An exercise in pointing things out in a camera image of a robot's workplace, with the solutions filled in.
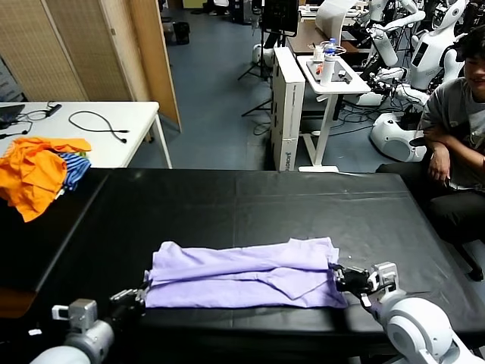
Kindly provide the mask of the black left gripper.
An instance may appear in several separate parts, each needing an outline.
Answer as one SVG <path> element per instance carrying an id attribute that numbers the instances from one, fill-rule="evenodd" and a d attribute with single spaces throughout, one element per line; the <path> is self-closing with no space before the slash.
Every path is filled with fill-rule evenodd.
<path id="1" fill-rule="evenodd" d="M 134 322 L 145 315 L 146 302 L 142 298 L 150 288 L 143 282 L 132 290 L 122 290 L 110 298 L 110 319 L 113 322 Z"/>

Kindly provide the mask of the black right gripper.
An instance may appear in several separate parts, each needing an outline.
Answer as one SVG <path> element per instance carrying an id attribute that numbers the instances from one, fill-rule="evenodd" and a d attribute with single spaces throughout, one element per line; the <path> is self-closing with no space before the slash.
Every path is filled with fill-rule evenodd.
<path id="1" fill-rule="evenodd" d="M 333 273 L 336 290 L 352 294 L 371 293 L 373 284 L 369 280 L 371 274 L 367 269 L 346 268 L 341 264 L 328 263 Z"/>

